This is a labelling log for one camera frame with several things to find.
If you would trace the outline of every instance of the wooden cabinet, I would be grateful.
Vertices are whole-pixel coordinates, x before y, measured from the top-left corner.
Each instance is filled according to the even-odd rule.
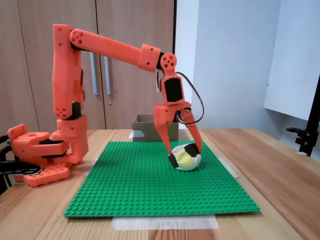
[[[34,104],[39,129],[57,130],[53,107],[53,24],[97,33],[95,0],[19,0],[22,34],[28,63]],[[85,103],[83,113],[88,115],[89,129],[105,129],[103,91],[99,57],[95,56],[97,93],[94,95],[90,53],[82,52]]]
[[[172,52],[174,1],[97,0],[96,9],[100,35],[137,48],[148,44]],[[104,57],[100,60],[107,129],[130,129],[137,114],[153,113],[153,105],[163,103],[154,73],[110,58],[108,95]]]
[[[0,29],[0,135],[21,123],[39,131],[17,1],[0,1]]]
[[[141,48],[149,44],[172,52],[172,0],[3,0],[1,6],[1,121],[2,132],[18,124],[31,131],[57,129],[53,109],[53,24],[121,41]],[[153,112],[162,103],[155,74],[109,58],[110,95],[105,61],[97,54],[94,94],[90,53],[81,53],[85,88],[84,114],[89,129],[128,129],[137,114]]]

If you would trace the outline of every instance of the white wall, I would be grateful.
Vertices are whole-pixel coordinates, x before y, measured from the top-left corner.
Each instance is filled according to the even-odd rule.
[[[320,73],[320,0],[282,0],[265,107],[307,120]]]
[[[175,32],[175,55],[177,64],[175,70],[194,81],[194,67],[197,41],[199,0],[177,0],[176,8],[176,32]],[[187,102],[192,101],[192,89],[182,80],[184,98]]]
[[[264,108],[280,0],[200,0],[193,83],[201,128],[257,128],[280,138],[284,116]],[[201,106],[192,95],[192,111]]]
[[[296,150],[299,150],[300,145],[295,143],[297,134],[288,132],[286,129],[290,127],[306,129],[306,126],[307,126],[306,120],[286,115],[280,141]],[[320,137],[318,137],[317,143],[312,150],[311,157],[317,160],[318,162],[320,162]]]

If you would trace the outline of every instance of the green lego baseplate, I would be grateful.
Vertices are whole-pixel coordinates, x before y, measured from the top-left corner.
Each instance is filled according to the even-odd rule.
[[[171,147],[192,143],[173,141]],[[174,169],[162,142],[110,142],[65,217],[230,214],[259,207],[203,143],[192,171]]]

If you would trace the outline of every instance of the robotic arm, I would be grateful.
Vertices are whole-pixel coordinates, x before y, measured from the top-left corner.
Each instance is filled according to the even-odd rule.
[[[25,124],[9,129],[8,135],[3,137],[9,139],[11,146],[4,152],[8,149],[12,150],[15,159],[20,161],[16,161],[16,164],[13,162],[6,164],[6,170],[2,171],[3,162],[6,159],[5,153],[0,154],[0,164],[2,164],[0,175],[23,173],[15,175],[16,181],[36,187],[68,178],[69,167],[82,162],[89,147],[88,120],[87,116],[81,113],[85,101],[81,51],[90,51],[117,59],[150,72],[161,70],[164,78],[160,81],[157,78],[157,88],[162,92],[164,103],[153,107],[155,128],[168,151],[168,159],[175,169],[189,171],[199,165],[202,138],[195,124],[199,120],[195,121],[191,104],[185,101],[182,78],[175,71],[177,58],[174,54],[162,53],[160,48],[147,44],[137,48],[62,24],[53,25],[53,44],[53,107],[54,114],[58,117],[58,129],[52,134],[28,132]],[[177,121],[186,125],[195,144],[171,149],[168,125]],[[29,168],[41,171],[40,174],[27,175],[30,171],[21,161],[31,164],[33,167]]]

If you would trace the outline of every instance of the wire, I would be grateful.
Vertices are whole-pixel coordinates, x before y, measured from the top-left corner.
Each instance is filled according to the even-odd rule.
[[[202,102],[202,99],[199,95],[199,93],[197,92],[197,90],[195,89],[195,87],[193,86],[193,84],[190,82],[190,80],[187,78],[186,75],[184,75],[182,72],[179,72],[177,71],[176,74],[180,74],[189,84],[189,86],[192,88],[192,90],[195,92],[196,96],[198,97],[198,99],[200,100],[200,103],[201,103],[201,106],[202,106],[202,115],[201,117],[197,120],[197,121],[194,121],[194,122],[190,122],[190,123],[184,123],[182,122],[181,118],[180,118],[180,115],[178,117],[178,122],[181,123],[181,124],[184,124],[184,125],[193,125],[193,124],[196,124],[198,122],[200,122],[200,120],[204,117],[204,114],[205,114],[205,106],[204,106],[204,103]]]

